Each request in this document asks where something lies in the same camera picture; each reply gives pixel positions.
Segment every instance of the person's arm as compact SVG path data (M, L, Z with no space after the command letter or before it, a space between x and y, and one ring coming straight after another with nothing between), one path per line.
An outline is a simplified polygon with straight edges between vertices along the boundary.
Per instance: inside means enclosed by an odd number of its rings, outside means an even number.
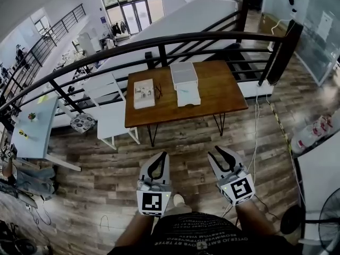
M125 247L140 243L151 235L153 224L153 216L142 215L137 211L125 232L118 238L115 247Z
M2 174L7 178L9 178L13 174L12 159L8 159L8 163L4 163L2 167Z
M275 235L274 226L252 200L236 206L242 231L253 235Z

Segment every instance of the blue jeans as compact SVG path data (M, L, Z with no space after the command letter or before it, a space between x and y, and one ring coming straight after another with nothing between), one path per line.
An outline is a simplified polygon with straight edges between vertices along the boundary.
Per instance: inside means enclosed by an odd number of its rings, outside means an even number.
M32 170L17 167L17 170L16 187L18 189L42 196L54 192L53 181L50 179L55 176L52 168Z

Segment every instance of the metal table leg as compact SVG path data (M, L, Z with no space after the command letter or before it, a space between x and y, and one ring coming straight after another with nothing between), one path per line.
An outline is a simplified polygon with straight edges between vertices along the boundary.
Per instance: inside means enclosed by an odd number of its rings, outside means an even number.
M221 114L219 115L219 122L220 122L220 125L221 127L219 127L218 123L217 123L217 120L215 118L215 116L213 115L214 119L215 119L215 122L216 122L216 125L218 127L218 130L219 130L219 135L220 136L223 136L223 129L224 129L224 120L225 120L225 113L223 115L223 122L222 122L222 117L221 117Z
M148 128L148 132L149 132L149 138L150 138L151 146L155 147L155 138L156 138L156 134L157 134L158 124L156 125L156 130L155 130L155 134L154 134L154 138L153 139L152 139L152 135L151 135L151 127L150 127L150 125L147 125L147 128Z

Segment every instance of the white chair backrest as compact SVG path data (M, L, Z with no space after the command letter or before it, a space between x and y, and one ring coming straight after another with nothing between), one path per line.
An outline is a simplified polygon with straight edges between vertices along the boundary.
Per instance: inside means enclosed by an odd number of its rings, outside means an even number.
M120 94L121 98L125 101L125 97L121 89L119 88L117 81L115 80L113 74L111 73L107 73L107 74L95 76L94 78L90 78L83 85L83 89L97 107L100 107L100 106L97 103L96 98L109 95L117 91Z

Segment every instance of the black t-shirt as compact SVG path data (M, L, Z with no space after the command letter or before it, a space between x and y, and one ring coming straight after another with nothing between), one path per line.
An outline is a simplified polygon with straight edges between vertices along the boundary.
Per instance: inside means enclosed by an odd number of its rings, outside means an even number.
M223 218L192 212L158 221L149 240L114 248L118 254L297 254L281 236L248 236Z

